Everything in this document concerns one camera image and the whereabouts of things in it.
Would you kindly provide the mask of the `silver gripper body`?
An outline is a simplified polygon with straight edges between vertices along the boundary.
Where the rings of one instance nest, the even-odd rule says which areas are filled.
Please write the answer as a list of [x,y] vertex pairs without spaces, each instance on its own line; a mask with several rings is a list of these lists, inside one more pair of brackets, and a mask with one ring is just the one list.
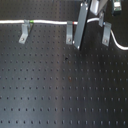
[[80,13],[86,15],[91,11],[94,15],[98,15],[106,6],[108,0],[83,0],[80,5]]

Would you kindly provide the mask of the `long grey gripper finger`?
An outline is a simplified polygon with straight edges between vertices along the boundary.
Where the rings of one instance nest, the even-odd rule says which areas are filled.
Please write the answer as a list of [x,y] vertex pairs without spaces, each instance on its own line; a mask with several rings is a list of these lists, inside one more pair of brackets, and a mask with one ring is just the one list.
[[76,27],[75,36],[74,36],[74,46],[77,49],[79,49],[80,45],[81,45],[84,26],[85,26],[86,19],[87,19],[87,14],[88,14],[88,8],[89,8],[88,3],[82,3],[81,4],[79,17],[78,17],[78,22],[77,22],[77,27]]

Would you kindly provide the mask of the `short grey gripper finger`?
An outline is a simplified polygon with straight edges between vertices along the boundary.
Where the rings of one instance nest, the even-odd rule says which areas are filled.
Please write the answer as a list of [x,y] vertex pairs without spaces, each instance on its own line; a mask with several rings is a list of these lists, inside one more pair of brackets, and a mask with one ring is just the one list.
[[99,14],[99,26],[103,27],[104,24],[104,12],[100,12]]

